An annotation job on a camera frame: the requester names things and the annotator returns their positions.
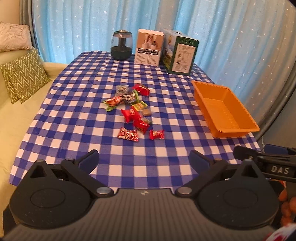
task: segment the white pillow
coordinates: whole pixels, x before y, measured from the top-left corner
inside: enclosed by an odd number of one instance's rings
[[[17,49],[32,49],[29,26],[0,22],[0,52]]]

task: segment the human hand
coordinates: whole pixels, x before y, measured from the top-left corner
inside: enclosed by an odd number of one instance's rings
[[[292,223],[292,217],[296,214],[296,197],[291,198],[290,202],[288,202],[288,194],[287,190],[284,189],[279,195],[279,200],[284,202],[281,206],[281,226],[285,226],[288,223]]]

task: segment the orange tray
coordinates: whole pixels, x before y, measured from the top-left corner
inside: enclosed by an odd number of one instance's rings
[[[191,83],[195,89],[194,98],[213,137],[241,137],[260,130],[229,88],[194,80]]]

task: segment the cardboard box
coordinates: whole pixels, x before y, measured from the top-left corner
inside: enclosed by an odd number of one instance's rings
[[[161,60],[168,73],[190,75],[199,41],[180,31],[162,29],[164,35]]]
[[[139,29],[135,64],[159,65],[163,45],[163,32]]]

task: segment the sofa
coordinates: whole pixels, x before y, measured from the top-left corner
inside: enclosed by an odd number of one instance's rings
[[[22,57],[28,52],[29,50],[0,52],[0,65]],[[11,104],[0,70],[0,237],[3,236],[2,212],[16,188],[8,182],[16,153],[29,125],[39,111],[52,81],[67,66],[66,64],[47,62],[42,64],[51,81],[22,104],[20,101]]]

